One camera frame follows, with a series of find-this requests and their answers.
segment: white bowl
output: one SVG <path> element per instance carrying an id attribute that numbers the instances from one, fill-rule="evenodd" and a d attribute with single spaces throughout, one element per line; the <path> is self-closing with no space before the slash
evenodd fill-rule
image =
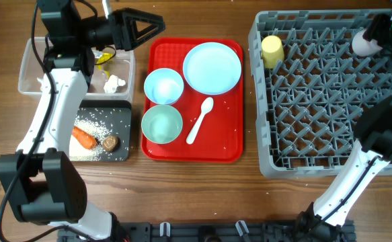
<path id="1" fill-rule="evenodd" d="M 181 75 L 168 68 L 151 72 L 143 86 L 145 95 L 156 104 L 174 104 L 184 91 Z"/>

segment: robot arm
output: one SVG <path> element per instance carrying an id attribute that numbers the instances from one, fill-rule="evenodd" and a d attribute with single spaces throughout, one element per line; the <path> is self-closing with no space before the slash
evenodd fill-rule
<path id="1" fill-rule="evenodd" d="M 363 127 L 361 127 L 363 124 L 368 125 L 367 122 L 360 123 L 360 125 L 356 126 L 356 129 L 363 129 Z M 340 204 L 340 200 L 344 199 L 346 195 L 350 193 L 350 190 L 356 184 L 357 179 L 362 176 L 362 173 L 368 166 L 368 161 L 374 159 L 377 156 L 383 157 L 384 154 L 377 153 L 371 150 L 365 152 L 362 150 L 362 144 L 360 143 L 360 141 L 356 140 L 356 142 L 354 142 L 351 155 L 348 158 L 345 166 L 342 168 L 341 172 L 339 172 L 338 176 L 334 179 L 334 182 L 332 183 L 332 185 L 330 185 L 327 191 L 315 201 L 315 214 L 324 217 L 328 215 L 335 207 L 337 207 Z M 326 222 L 333 226 L 343 225 L 345 222 L 345 218 L 348 215 L 348 212 L 350 211 L 352 205 L 355 203 L 357 198 L 361 195 L 361 193 L 367 187 L 372 178 L 389 163 L 390 160 L 376 161 L 375 164 L 370 168 L 369 173 L 365 176 L 360 185 L 353 192 L 348 202 L 343 205 L 337 213 L 328 218 Z"/>
<path id="2" fill-rule="evenodd" d="M 381 15 L 367 30 L 353 39 L 359 55 L 392 50 L 392 17 Z M 363 113 L 354 128 L 351 154 L 327 191 L 302 212 L 294 227 L 298 241 L 311 234 L 322 241 L 333 241 L 352 205 L 374 176 L 392 161 L 392 95 Z"/>
<path id="3" fill-rule="evenodd" d="M 2 241 L 6 241 L 1 219 L 7 200 L 20 222 L 68 228 L 89 240 L 128 241 L 116 216 L 87 201 L 85 183 L 68 158 L 69 141 L 93 75 L 91 48 L 103 50 L 114 44 L 118 50 L 133 50 L 164 31 L 165 25 L 161 16 L 135 9 L 112 12 L 109 1 L 103 4 L 106 17 L 81 19 L 73 0 L 37 0 L 34 21 L 39 7 L 53 46 L 39 60 L 46 73 L 32 125 L 16 154 L 0 156 L 0 182 L 6 191 L 0 207 Z M 136 21 L 150 26 L 138 30 Z M 30 179 L 39 172 L 46 181 Z"/>

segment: clear plastic container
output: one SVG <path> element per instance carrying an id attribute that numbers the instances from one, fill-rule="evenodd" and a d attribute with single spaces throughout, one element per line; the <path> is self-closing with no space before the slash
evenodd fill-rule
<path id="1" fill-rule="evenodd" d="M 43 37 L 35 37 L 34 43 L 41 59 L 44 56 L 44 50 L 46 48 Z M 113 52 L 108 48 L 104 49 L 103 52 Z M 94 74 L 91 78 L 91 85 L 89 86 L 88 93 L 85 96 L 85 100 L 127 100 L 131 102 L 133 100 L 134 93 L 134 74 L 136 72 L 136 60 L 134 58 L 133 51 L 117 50 L 116 57 L 102 65 L 102 67 L 109 71 L 111 75 L 115 75 L 120 79 L 126 81 L 126 85 L 118 87 L 116 93 L 105 93 L 103 86 L 107 81 L 106 74 L 94 67 Z M 39 63 L 34 56 L 32 50 L 32 43 L 29 39 L 22 58 L 21 70 L 19 71 L 19 83 L 18 91 L 22 94 L 29 95 L 36 99 L 40 99 L 40 82 L 38 78 L 43 78 L 43 71 Z"/>

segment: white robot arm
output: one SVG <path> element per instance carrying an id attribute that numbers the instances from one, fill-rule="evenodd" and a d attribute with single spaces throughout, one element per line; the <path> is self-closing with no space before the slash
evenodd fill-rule
<path id="1" fill-rule="evenodd" d="M 82 19 L 74 1 L 87 5 L 94 15 Z M 69 161 L 69 141 L 93 75 L 92 48 L 103 50 L 114 44 L 117 50 L 134 50 L 164 31 L 165 24 L 158 15 L 135 9 L 112 11 L 108 0 L 103 4 L 106 16 L 98 17 L 85 0 L 36 1 L 31 37 L 34 55 L 45 72 L 42 97 L 17 152 L 0 156 L 0 182 L 5 189 L 0 206 L 1 241 L 7 241 L 1 228 L 7 202 L 18 221 L 54 227 L 30 241 L 59 229 L 85 240 L 128 241 L 113 213 L 87 201 L 85 183 Z M 38 8 L 53 44 L 47 46 L 43 60 L 34 43 Z M 136 21 L 148 26 L 140 30 Z M 30 179 L 39 172 L 46 181 Z"/>
<path id="2" fill-rule="evenodd" d="M 331 211 L 337 208 L 341 201 L 350 193 L 351 189 L 356 185 L 359 177 L 362 176 L 364 170 L 368 166 L 368 162 L 375 157 L 382 157 L 382 154 L 378 154 L 374 151 L 364 152 L 362 151 L 362 145 L 359 140 L 354 142 L 354 146 L 350 157 L 348 158 L 345 166 L 339 172 L 338 176 L 334 179 L 334 182 L 327 191 L 318 198 L 314 203 L 314 213 L 320 217 L 326 217 Z M 386 167 L 390 161 L 378 160 L 370 167 L 369 172 L 361 181 L 360 185 L 350 196 L 346 204 L 340 207 L 340 209 L 331 215 L 326 222 L 336 226 L 343 225 L 348 212 L 352 205 L 355 203 L 357 198 L 361 195 L 364 189 L 367 187 L 372 178 Z"/>

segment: wooden table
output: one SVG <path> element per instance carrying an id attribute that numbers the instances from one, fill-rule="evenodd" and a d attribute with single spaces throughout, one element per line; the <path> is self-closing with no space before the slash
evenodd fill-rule
<path id="1" fill-rule="evenodd" d="M 23 139 L 37 101 L 17 91 L 22 55 L 30 37 L 34 0 L 0 0 L 0 154 L 12 153 Z M 100 0 L 94 2 L 102 12 Z M 256 143 L 256 98 L 247 54 L 247 35 L 256 13 L 287 9 L 368 9 L 390 7 L 387 0 L 116 0 L 114 9 L 132 7 L 162 15 L 167 29 L 160 36 L 230 38 L 245 50 L 245 150 L 229 165 L 155 162 L 139 149 L 140 127 L 134 126 L 130 159 L 126 162 L 76 163 L 87 184 L 88 197 L 113 211 L 121 222 L 204 223 L 262 222 L 294 219 L 330 185 L 320 179 L 267 179 L 260 173 Z M 90 15 L 80 7 L 82 16 Z M 38 17 L 37 36 L 46 30 Z M 137 72 L 133 118 L 140 123 L 143 80 L 149 47 L 136 50 Z M 0 184 L 0 202 L 4 195 Z M 376 177 L 350 212 L 359 241 L 392 241 L 392 177 Z M 18 223 L 7 207 L 4 233 L 12 241 L 29 239 L 46 227 Z M 55 241 L 56 235 L 46 238 Z"/>

